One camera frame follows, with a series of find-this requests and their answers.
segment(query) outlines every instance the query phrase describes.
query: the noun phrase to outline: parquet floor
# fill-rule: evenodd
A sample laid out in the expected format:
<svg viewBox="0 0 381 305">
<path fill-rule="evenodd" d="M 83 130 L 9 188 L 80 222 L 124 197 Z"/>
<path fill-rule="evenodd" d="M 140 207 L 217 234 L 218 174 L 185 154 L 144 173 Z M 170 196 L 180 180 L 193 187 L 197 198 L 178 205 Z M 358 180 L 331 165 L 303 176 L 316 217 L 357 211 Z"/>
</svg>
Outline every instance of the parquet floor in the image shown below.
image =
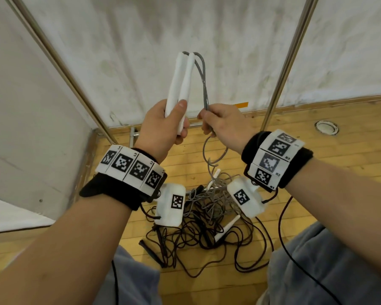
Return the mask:
<svg viewBox="0 0 381 305">
<path fill-rule="evenodd" d="M 340 132 L 332 137 L 315 130 L 314 123 L 325 119 L 338 124 Z M 259 130 L 263 117 L 254 118 Z M 330 164 L 350 169 L 381 182 L 381 102 L 349 104 L 344 106 L 319 108 L 305 111 L 275 114 L 269 130 L 281 128 L 287 133 L 306 142 L 315 156 Z M 119 143 L 128 145 L 128 134 L 118 134 Z M 162 163 L 167 171 L 170 183 L 180 183 L 187 189 L 199 184 L 207 184 L 209 175 L 202 158 L 202 145 L 205 136 L 200 128 L 189 130 L 189 136 L 180 146 L 174 146 L 167 159 Z M 106 139 L 100 139 L 94 167 L 108 149 Z M 224 146 L 217 139 L 211 139 L 207 145 L 207 157 L 217 158 Z M 244 163 L 238 154 L 229 151 L 219 163 L 219 168 L 230 173 L 240 174 Z M 266 198 L 269 194 L 261 192 Z M 275 246 L 280 242 L 277 233 L 277 220 L 288 200 L 285 190 L 270 202 L 265 213 L 259 218 L 264 222 Z M 297 202 L 293 201 L 287 209 L 282 222 L 282 234 L 285 241 L 297 235 L 312 224 L 315 219 Z M 151 229 L 152 224 L 145 220 L 141 211 L 133 212 L 120 244 L 137 261 L 155 268 L 159 266 L 145 253 L 138 242 Z M 46 229 L 34 229 L 0 234 L 0 271 L 23 248 Z M 240 250 L 239 260 L 244 264 L 257 259 L 263 247 L 262 237 L 257 233 L 254 242 Z M 249 274 L 241 274 L 234 269 L 234 248 L 229 248 L 224 261 L 207 267 L 202 274 L 192 279 L 180 266 L 176 269 L 161 270 L 160 293 L 164 304 L 254 304 L 266 289 L 266 269 Z M 181 259 L 192 273 L 206 262 L 221 257 L 223 249 L 205 251 L 200 248 L 185 249 L 180 252 Z"/>
</svg>

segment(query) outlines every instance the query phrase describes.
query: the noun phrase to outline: left hand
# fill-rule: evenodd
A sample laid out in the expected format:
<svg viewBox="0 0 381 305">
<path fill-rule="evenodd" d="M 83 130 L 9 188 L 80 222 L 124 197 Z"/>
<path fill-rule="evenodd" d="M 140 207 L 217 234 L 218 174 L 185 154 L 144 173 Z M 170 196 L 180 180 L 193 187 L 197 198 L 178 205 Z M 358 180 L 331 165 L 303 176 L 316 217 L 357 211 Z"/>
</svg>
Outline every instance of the left hand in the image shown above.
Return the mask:
<svg viewBox="0 0 381 305">
<path fill-rule="evenodd" d="M 170 115 L 165 117 L 167 100 L 157 102 L 145 115 L 140 136 L 134 147 L 152 155 L 160 164 L 173 144 L 181 144 L 188 135 L 189 120 L 186 117 L 181 135 L 177 136 L 179 122 L 185 115 L 188 103 L 180 100 Z"/>
</svg>

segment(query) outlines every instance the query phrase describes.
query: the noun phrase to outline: orange tape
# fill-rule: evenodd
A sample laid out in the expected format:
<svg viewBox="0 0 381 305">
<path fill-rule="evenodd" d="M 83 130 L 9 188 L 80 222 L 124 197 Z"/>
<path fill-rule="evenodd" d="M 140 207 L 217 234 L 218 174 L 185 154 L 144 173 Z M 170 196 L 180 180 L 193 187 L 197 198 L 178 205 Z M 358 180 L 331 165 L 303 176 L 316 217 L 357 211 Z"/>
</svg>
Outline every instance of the orange tape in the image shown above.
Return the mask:
<svg viewBox="0 0 381 305">
<path fill-rule="evenodd" d="M 245 102 L 245 103 L 238 103 L 238 104 L 234 104 L 234 106 L 236 106 L 237 108 L 245 108 L 245 107 L 248 107 L 248 102 Z"/>
</svg>

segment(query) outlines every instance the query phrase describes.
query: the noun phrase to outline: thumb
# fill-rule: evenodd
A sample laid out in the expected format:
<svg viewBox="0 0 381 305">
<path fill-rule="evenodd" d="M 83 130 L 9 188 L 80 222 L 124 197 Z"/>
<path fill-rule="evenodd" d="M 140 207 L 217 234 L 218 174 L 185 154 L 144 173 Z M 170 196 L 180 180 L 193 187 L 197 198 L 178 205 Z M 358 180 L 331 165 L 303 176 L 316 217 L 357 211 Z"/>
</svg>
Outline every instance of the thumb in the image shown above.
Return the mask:
<svg viewBox="0 0 381 305">
<path fill-rule="evenodd" d="M 218 125 L 218 123 L 220 122 L 220 117 L 204 109 L 200 112 L 200 116 L 207 124 L 209 124 L 213 128 L 215 128 L 216 125 Z"/>
<path fill-rule="evenodd" d="M 180 100 L 175 107 L 173 107 L 168 119 L 171 119 L 175 124 L 179 124 L 182 117 L 186 113 L 186 108 L 188 107 L 188 102 L 186 100 Z"/>
</svg>

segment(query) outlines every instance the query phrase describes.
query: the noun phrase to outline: white wall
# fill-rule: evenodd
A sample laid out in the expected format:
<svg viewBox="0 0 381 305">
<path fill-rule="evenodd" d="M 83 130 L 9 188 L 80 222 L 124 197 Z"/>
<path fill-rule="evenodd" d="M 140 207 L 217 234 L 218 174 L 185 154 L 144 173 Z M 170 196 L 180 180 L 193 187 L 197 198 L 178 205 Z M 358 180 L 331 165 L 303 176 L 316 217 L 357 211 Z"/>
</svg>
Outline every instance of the white wall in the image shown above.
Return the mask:
<svg viewBox="0 0 381 305">
<path fill-rule="evenodd" d="M 54 220 L 0 200 L 0 232 L 49 226 Z"/>
<path fill-rule="evenodd" d="M 57 219 L 91 128 L 47 61 L 0 0 L 0 200 Z"/>
<path fill-rule="evenodd" d="M 179 51 L 211 102 L 265 108 L 305 0 L 24 0 L 109 126 L 167 96 Z M 203 107 L 195 71 L 189 115 Z M 381 94 L 381 0 L 320 0 L 279 105 Z"/>
</svg>

